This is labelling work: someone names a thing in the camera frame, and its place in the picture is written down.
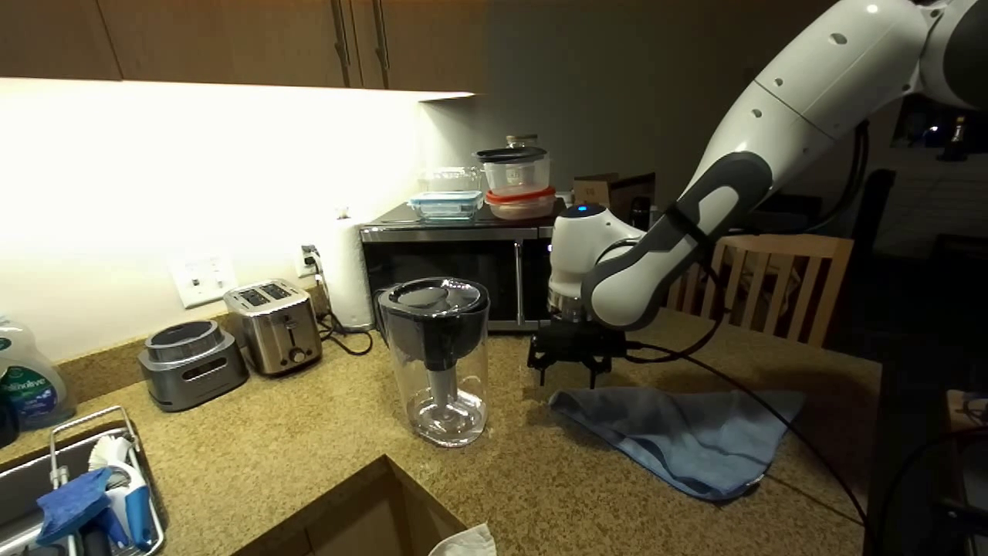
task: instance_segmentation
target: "kitchen counter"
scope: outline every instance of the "kitchen counter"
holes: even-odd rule
[[[636,336],[687,346],[704,328],[667,313]],[[861,552],[865,530],[850,501],[794,437],[754,496],[700,503],[546,410],[550,392],[587,386],[580,367],[555,364],[539,386],[525,367],[529,336],[492,336],[488,358],[492,429],[457,451],[408,434],[391,351],[380,339],[368,358],[327,342],[320,364],[303,375],[249,377],[181,415],[160,415],[145,383],[82,410],[123,406],[137,419],[169,519],[168,552],[235,552],[380,459],[463,527],[488,521],[501,552]],[[804,391],[796,428],[865,499],[880,364],[736,328],[722,328],[697,358],[752,386]],[[599,383],[727,391],[688,362],[615,362]],[[45,442],[45,434],[27,434],[0,460]]]

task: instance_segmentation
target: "kitchen cabinet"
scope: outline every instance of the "kitchen cabinet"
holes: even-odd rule
[[[0,78],[117,80],[95,0],[0,0]]]
[[[344,86],[339,0],[98,0],[128,80]]]
[[[486,4],[0,0],[0,76],[477,89]]]
[[[353,0],[359,86],[483,89],[486,0]]]
[[[129,80],[466,89],[483,0],[98,0]]]

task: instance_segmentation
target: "blue cloth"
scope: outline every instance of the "blue cloth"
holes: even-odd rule
[[[93,469],[36,499],[36,506],[45,514],[36,540],[58,545],[63,537],[93,521],[103,510],[108,510],[106,481],[108,469]]]
[[[760,392],[786,419],[804,392]],[[765,477],[786,424],[741,392],[665,395],[611,386],[555,392],[550,407],[595,434],[672,487],[727,503]]]

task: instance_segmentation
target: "backsplash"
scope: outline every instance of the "backsplash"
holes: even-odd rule
[[[391,207],[417,167],[408,96],[0,80],[0,313],[53,362],[217,314],[181,310],[169,259],[289,276],[298,243]]]

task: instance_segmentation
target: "silver toaster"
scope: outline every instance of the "silver toaster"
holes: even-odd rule
[[[307,292],[270,281],[227,293],[227,307],[244,336],[247,367],[257,375],[288,375],[320,358],[320,336]]]

